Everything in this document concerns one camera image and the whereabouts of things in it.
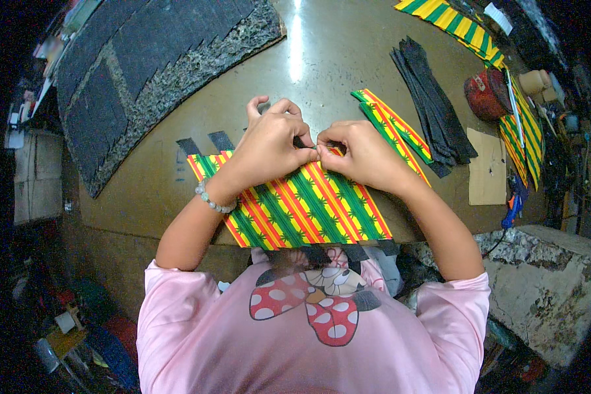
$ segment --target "dark background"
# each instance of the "dark background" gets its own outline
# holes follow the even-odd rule
[[[575,0],[537,0],[544,14],[557,26],[568,61],[582,53],[591,71],[591,2]],[[2,149],[6,117],[12,92],[29,65],[32,52],[51,19],[65,1],[0,1],[0,392],[48,392],[45,374],[40,370],[30,347],[31,338],[21,326],[11,304],[11,290],[4,286],[4,274],[10,264],[12,241],[12,195],[14,170],[12,155]],[[576,359],[572,375],[577,381],[591,383],[591,340],[587,350]],[[567,385],[566,392],[577,390]]]
[[[48,23],[64,1],[0,1],[0,393],[52,393],[52,384],[33,353],[35,339],[28,335],[6,286],[12,264],[10,245],[13,219],[12,154],[2,149],[11,96],[24,65]]]

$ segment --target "cartoon face print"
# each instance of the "cartoon face print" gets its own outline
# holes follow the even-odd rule
[[[365,280],[346,268],[325,268],[277,278],[271,269],[256,281],[250,297],[250,316],[267,320],[304,304],[315,335],[325,345],[345,346],[355,335],[359,313],[381,305]]]

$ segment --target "pink t-shirt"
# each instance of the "pink t-shirt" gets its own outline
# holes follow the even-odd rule
[[[417,315],[346,268],[278,278],[254,264],[220,294],[208,274],[145,271],[142,392],[472,393],[486,273],[425,283]]]

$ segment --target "blue glue gun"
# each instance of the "blue glue gun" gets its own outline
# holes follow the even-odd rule
[[[501,221],[501,228],[504,230],[514,226],[514,218],[523,209],[523,203],[528,200],[528,188],[523,185],[519,175],[511,177],[510,190],[512,191],[512,197],[508,201],[508,214]]]

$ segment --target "stack of striped strips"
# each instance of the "stack of striped strips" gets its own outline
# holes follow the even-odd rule
[[[492,66],[501,68],[504,54],[480,25],[465,18],[444,0],[402,0],[394,6],[399,11],[433,23]]]
[[[413,157],[409,144],[426,164],[433,163],[431,151],[426,142],[414,131],[409,124],[405,123],[390,107],[381,101],[374,93],[368,89],[356,90],[351,92],[360,103],[365,116],[372,122],[387,143],[398,152],[411,169],[421,177],[429,187],[431,184],[416,159]]]
[[[504,64],[504,55],[493,44],[492,37],[477,23],[452,9],[448,2],[444,0],[402,0],[394,8],[415,15],[441,28],[484,60],[485,64],[499,69],[507,68]],[[538,190],[541,163],[545,151],[543,133],[514,79],[512,79],[512,87],[521,119],[525,149],[521,148],[514,115],[501,118],[499,130],[524,185],[528,187],[529,169],[535,190]]]
[[[507,115],[499,119],[499,131],[505,141],[505,147],[508,154],[510,154],[514,165],[519,171],[523,184],[528,187],[527,169],[529,169],[535,190],[538,190],[538,183],[541,178],[541,163],[543,162],[543,157],[545,155],[543,132],[541,131],[538,122],[536,122],[534,115],[532,115],[532,110],[530,109],[525,96],[521,93],[521,90],[514,81],[514,78],[512,79],[512,88],[517,102],[517,109],[519,110],[523,139],[526,143],[525,153],[520,145],[517,121],[515,120],[514,115]]]
[[[338,149],[331,151],[341,155]],[[230,157],[232,151],[192,154],[188,162],[202,180],[212,177]],[[318,162],[245,190],[238,207],[224,221],[239,246],[265,250],[392,239],[366,188],[322,170]]]

